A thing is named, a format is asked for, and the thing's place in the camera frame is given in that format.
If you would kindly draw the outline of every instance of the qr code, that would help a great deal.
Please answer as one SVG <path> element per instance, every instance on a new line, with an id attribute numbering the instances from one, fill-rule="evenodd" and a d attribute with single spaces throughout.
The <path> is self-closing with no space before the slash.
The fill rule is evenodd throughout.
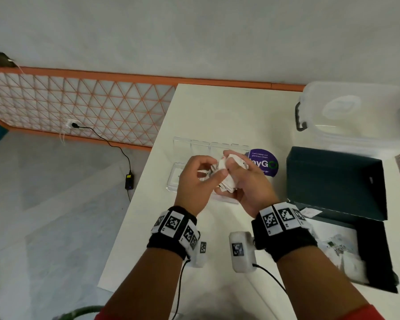
<path id="1" fill-rule="evenodd" d="M 206 252 L 206 242 L 200 242 L 200 254 L 204 254 Z"/>
<path id="2" fill-rule="evenodd" d="M 188 242 L 190 242 L 193 235 L 194 235 L 194 231 L 190 228 L 190 226 L 187 226 L 187 229 L 185 229 L 185 232 L 184 232 L 184 238 L 186 240 L 188 240 Z"/>
<path id="3" fill-rule="evenodd" d="M 283 221 L 289 221 L 295 219 L 292 211 L 289 208 L 284 208 L 278 211 Z"/>
<path id="4" fill-rule="evenodd" d="M 194 248 L 196 247 L 197 240 L 198 240 L 198 239 L 196 238 L 196 236 L 193 235 L 193 237 L 191 238 L 191 241 L 190 241 L 190 246 L 191 246 L 191 249 L 192 249 L 192 250 L 194 250 Z"/>
<path id="5" fill-rule="evenodd" d="M 165 226 L 169 227 L 173 230 L 176 230 L 178 228 L 178 225 L 180 222 L 181 222 L 181 220 L 179 220 L 178 218 L 170 216 L 168 221 L 166 222 Z"/>
<path id="6" fill-rule="evenodd" d="M 296 214 L 296 216 L 298 217 L 298 219 L 305 220 L 304 216 L 302 215 L 301 212 L 299 212 L 299 210 L 293 209 L 293 212 Z"/>
<path id="7" fill-rule="evenodd" d="M 154 224 L 154 227 L 158 226 L 159 224 L 162 223 L 163 219 L 164 219 L 164 215 L 160 215 L 159 218 L 157 219 L 156 223 Z"/>
<path id="8" fill-rule="evenodd" d="M 244 256 L 243 244 L 241 242 L 236 242 L 231 245 L 232 245 L 233 256 Z"/>
<path id="9" fill-rule="evenodd" d="M 264 215 L 262 218 L 263 218 L 263 220 L 265 222 L 265 226 L 267 228 L 271 228 L 272 226 L 275 226 L 278 224 L 278 221 L 276 219 L 276 216 L 274 215 L 274 212 L 271 212 L 268 215 Z"/>

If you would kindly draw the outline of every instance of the orange baseboard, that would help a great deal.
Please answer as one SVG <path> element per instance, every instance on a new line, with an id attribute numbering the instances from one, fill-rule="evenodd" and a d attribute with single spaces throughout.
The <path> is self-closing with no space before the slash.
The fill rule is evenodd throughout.
<path id="1" fill-rule="evenodd" d="M 48 76 L 57 76 L 63 78 L 78 78 L 78 79 L 93 79 L 93 80 L 110 80 L 116 82 L 129 82 L 129 83 L 164 84 L 164 85 L 172 85 L 175 87 L 178 84 L 198 84 L 198 85 L 243 87 L 250 89 L 296 91 L 296 92 L 302 92 L 305 87 L 304 85 L 271 83 L 271 82 L 178 78 L 178 77 L 165 77 L 165 76 L 152 76 L 152 75 L 76 71 L 71 69 L 48 69 L 48 68 L 37 68 L 37 67 L 22 67 L 21 69 L 11 68 L 11 67 L 0 67 L 0 73 L 21 74 L 21 70 L 23 71 L 24 74 L 32 74 L 32 75 L 48 75 Z M 0 120 L 0 125 L 8 130 L 58 137 L 58 134 L 51 132 L 11 127 L 1 120 Z M 106 142 L 103 140 L 85 138 L 80 136 L 66 135 L 65 138 L 69 140 L 79 140 L 79 141 L 106 144 Z M 145 147 L 140 145 L 129 145 L 117 142 L 110 142 L 110 143 L 124 148 L 151 150 L 150 147 Z"/>

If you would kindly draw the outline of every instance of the person's left hand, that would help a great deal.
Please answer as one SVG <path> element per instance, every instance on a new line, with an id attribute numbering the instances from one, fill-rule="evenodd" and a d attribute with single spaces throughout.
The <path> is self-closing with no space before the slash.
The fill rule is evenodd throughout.
<path id="1" fill-rule="evenodd" d="M 200 181 L 197 171 L 210 169 L 210 166 L 217 162 L 218 161 L 211 156 L 199 155 L 190 158 L 179 177 L 178 192 L 175 199 L 176 206 L 181 206 L 193 216 L 197 217 L 209 201 L 212 191 L 228 175 L 226 169 L 221 169 L 207 180 Z"/>

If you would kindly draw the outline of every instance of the tabletop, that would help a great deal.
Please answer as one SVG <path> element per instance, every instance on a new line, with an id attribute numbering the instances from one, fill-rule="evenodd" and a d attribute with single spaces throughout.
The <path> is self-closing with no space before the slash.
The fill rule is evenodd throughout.
<path id="1" fill-rule="evenodd" d="M 286 198 L 286 157 L 292 146 L 320 148 L 308 129 L 296 130 L 294 109 L 299 92 L 179 84 L 161 126 L 136 192 L 123 220 L 98 286 L 115 291 L 145 251 L 158 215 L 171 207 L 176 193 L 166 189 L 174 163 L 173 137 L 237 143 L 270 151 L 279 170 L 272 183 Z M 387 241 L 393 269 L 400 278 L 400 173 L 395 159 L 385 160 L 388 220 Z M 208 262 L 186 268 L 182 277 L 180 311 L 245 312 L 258 319 L 296 319 L 288 297 L 261 270 L 237 274 L 232 269 L 228 235 L 250 231 L 251 217 L 239 204 L 210 200 L 197 227 L 208 242 Z M 277 265 L 264 251 L 257 263 L 281 280 Z M 355 284 L 387 319 L 400 319 L 399 294 Z"/>

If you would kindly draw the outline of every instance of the transparent storage bin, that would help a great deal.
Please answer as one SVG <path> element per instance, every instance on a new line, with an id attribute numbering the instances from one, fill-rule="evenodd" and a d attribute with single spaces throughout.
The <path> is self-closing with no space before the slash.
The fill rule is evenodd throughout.
<path id="1" fill-rule="evenodd" d="M 181 175 L 187 161 L 190 159 L 191 156 L 208 155 L 217 160 L 220 160 L 224 156 L 223 151 L 226 149 L 231 149 L 247 156 L 249 155 L 250 151 L 250 147 L 247 145 L 204 142 L 181 137 L 174 137 L 173 149 L 174 164 L 172 166 L 172 170 L 166 186 L 166 188 L 172 192 L 177 191 L 179 176 Z M 237 200 L 217 195 L 214 192 L 212 192 L 211 198 L 238 204 Z"/>
<path id="2" fill-rule="evenodd" d="M 381 159 L 400 153 L 400 86 L 312 82 L 295 118 L 324 149 Z"/>

